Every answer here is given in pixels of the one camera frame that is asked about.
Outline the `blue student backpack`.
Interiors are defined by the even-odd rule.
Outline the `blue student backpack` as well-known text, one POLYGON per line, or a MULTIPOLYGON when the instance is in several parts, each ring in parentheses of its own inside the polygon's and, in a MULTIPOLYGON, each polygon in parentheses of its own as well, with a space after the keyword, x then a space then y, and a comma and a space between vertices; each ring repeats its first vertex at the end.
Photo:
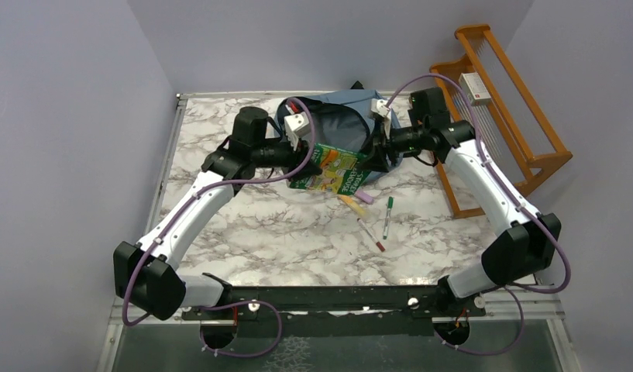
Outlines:
MULTIPOLYGON (((356 82, 348 90, 301 96, 299 100, 308 107, 315 121, 316 144, 360 153, 375 126, 370 110, 372 98, 384 99, 378 91, 364 89, 356 82)), ((398 159, 397 166, 404 157, 398 159)), ((388 172, 371 171, 363 184, 375 181, 388 172)))

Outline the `green treehouse book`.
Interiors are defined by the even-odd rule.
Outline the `green treehouse book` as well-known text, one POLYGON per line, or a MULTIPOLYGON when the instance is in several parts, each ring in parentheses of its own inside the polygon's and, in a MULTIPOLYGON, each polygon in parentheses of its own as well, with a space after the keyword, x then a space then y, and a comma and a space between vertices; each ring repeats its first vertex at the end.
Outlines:
POLYGON ((363 158, 361 153, 317 143, 310 164, 318 166, 321 173, 288 181, 287 186, 297 190, 353 195, 371 173, 358 165, 363 158))

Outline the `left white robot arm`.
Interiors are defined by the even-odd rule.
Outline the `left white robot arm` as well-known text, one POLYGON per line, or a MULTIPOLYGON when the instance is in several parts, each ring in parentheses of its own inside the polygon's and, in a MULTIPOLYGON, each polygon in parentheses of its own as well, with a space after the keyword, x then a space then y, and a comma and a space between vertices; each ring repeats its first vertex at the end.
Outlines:
POLYGON ((135 305, 159 320, 179 308, 202 307, 212 318, 231 308, 228 285, 211 274, 181 277, 177 268, 187 249, 209 220, 231 201, 245 184, 255 184, 256 170, 282 168, 281 180, 293 178, 310 164, 315 142, 306 143, 298 131, 315 135, 315 121, 306 105, 296 99, 298 113, 284 118, 286 139, 268 138, 268 113, 257 107, 239 110, 232 133, 207 155, 189 191, 171 212, 137 243, 121 242, 113 255, 116 294, 122 298, 122 320, 135 305))

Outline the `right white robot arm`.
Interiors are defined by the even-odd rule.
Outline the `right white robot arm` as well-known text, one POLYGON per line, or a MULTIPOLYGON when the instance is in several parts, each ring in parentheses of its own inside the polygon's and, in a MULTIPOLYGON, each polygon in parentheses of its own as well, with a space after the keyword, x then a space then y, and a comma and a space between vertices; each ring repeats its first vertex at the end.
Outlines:
POLYGON ((442 89, 419 91, 408 113, 411 126, 394 127, 390 102, 371 100, 375 126, 363 145, 366 157, 361 167, 386 172, 399 156, 432 152, 469 188, 496 235, 479 263, 439 280, 435 307, 444 315, 454 315, 465 306, 466 298, 549 267, 559 248, 558 217, 542 214, 519 193, 496 166, 471 122, 451 119, 442 89))

